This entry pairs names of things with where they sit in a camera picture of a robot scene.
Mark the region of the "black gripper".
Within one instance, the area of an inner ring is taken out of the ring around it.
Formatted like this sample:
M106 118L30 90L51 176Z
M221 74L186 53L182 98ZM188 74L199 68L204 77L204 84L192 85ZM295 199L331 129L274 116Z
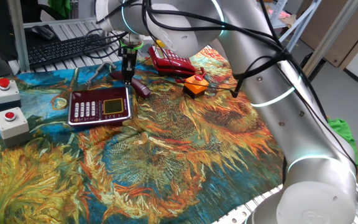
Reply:
M122 50L122 66L124 83L132 83L132 78L135 74L135 65L137 61L137 50L123 49Z

